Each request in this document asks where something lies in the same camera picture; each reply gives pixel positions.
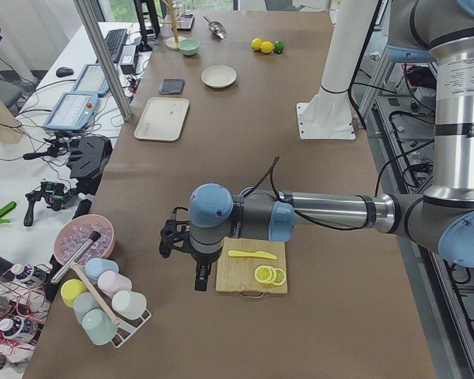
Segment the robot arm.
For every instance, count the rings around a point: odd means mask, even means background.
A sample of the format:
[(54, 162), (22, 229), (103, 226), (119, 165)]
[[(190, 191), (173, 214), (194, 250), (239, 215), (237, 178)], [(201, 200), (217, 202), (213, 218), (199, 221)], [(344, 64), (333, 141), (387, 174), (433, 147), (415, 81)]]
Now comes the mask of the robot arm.
[(420, 195), (376, 197), (233, 196), (214, 183), (199, 186), (190, 199), (187, 238), (197, 290), (206, 289), (226, 237), (286, 242), (295, 217), (335, 230), (400, 235), (474, 268), (474, 1), (393, 2), (389, 52), (396, 62), (438, 63), (431, 186)]

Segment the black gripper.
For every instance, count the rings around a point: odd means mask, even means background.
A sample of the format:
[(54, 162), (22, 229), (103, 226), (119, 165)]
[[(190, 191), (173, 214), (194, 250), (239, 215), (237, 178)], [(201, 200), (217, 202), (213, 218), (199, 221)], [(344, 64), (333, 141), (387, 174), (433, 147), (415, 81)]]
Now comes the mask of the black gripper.
[(196, 291), (205, 291), (213, 262), (217, 261), (221, 255), (221, 245), (200, 245), (191, 246), (190, 255), (197, 262), (195, 285)]

